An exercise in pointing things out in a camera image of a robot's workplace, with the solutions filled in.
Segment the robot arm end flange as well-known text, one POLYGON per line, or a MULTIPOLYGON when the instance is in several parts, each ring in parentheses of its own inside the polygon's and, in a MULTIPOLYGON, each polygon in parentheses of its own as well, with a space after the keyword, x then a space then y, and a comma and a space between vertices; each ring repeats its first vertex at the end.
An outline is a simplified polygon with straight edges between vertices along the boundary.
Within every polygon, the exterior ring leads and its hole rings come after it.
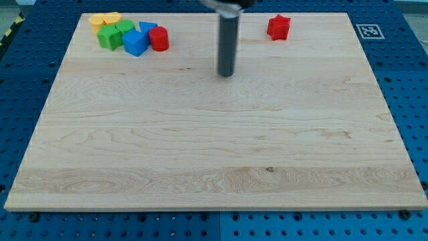
POLYGON ((256 0, 198 0, 198 2, 223 17, 232 18, 254 6, 256 0))

